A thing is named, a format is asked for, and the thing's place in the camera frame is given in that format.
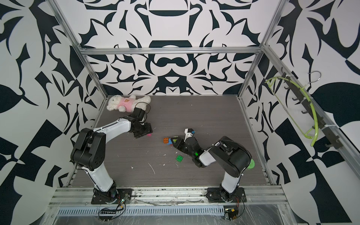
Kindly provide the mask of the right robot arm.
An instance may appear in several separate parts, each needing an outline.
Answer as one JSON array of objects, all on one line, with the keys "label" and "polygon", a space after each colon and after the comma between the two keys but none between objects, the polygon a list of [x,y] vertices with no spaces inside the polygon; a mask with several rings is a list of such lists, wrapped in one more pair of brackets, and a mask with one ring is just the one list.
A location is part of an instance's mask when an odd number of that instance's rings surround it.
[{"label": "right robot arm", "polygon": [[200,147],[195,137],[184,139],[176,136],[170,140],[174,148],[190,156],[199,168],[217,162],[225,171],[220,187],[230,195],[236,191],[243,172],[251,164],[251,153],[227,136],[223,136],[206,150]]}]

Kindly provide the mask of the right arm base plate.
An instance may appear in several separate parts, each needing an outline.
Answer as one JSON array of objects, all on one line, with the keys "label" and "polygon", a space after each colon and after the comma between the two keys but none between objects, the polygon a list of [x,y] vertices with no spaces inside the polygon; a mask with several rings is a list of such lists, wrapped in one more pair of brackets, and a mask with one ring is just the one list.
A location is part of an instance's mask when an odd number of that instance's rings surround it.
[{"label": "right arm base plate", "polygon": [[237,187],[231,194],[226,192],[222,187],[209,187],[207,188],[206,198],[211,203],[247,202],[245,190],[242,187]]}]

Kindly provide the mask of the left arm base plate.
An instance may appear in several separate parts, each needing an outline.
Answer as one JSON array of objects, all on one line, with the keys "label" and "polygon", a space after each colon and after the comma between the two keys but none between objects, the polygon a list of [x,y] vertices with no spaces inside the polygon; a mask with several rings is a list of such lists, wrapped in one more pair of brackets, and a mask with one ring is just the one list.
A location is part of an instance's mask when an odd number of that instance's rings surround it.
[{"label": "left arm base plate", "polygon": [[117,188],[115,195],[107,192],[101,192],[94,188],[91,204],[116,204],[116,203],[128,203],[131,200],[133,189],[131,188]]}]

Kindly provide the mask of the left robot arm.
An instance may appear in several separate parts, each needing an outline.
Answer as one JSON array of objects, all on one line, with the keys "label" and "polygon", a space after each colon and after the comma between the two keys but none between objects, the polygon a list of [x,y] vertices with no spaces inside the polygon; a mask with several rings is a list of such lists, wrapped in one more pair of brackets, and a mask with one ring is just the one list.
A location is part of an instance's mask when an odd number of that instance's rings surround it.
[{"label": "left robot arm", "polygon": [[135,108],[132,114],[112,123],[94,129],[84,128],[80,131],[70,154],[70,161],[88,174],[97,191],[111,198],[115,197],[116,184],[104,163],[107,143],[125,133],[132,133],[136,139],[151,134],[152,126],[146,122],[146,119],[147,112]]}]

